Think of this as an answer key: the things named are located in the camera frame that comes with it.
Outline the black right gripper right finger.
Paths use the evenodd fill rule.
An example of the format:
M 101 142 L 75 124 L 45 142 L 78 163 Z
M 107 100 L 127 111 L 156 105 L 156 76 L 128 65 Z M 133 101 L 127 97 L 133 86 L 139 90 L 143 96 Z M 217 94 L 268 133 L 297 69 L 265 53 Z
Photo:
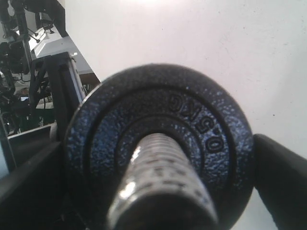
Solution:
M 263 134 L 254 135 L 255 187 L 276 227 L 307 228 L 307 160 Z

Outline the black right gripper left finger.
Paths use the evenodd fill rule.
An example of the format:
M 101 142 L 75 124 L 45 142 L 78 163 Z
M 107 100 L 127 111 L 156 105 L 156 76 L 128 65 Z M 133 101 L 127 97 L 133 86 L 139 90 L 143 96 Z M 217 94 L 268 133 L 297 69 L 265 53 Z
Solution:
M 47 145 L 0 181 L 0 228 L 48 230 L 66 194 L 63 147 Z

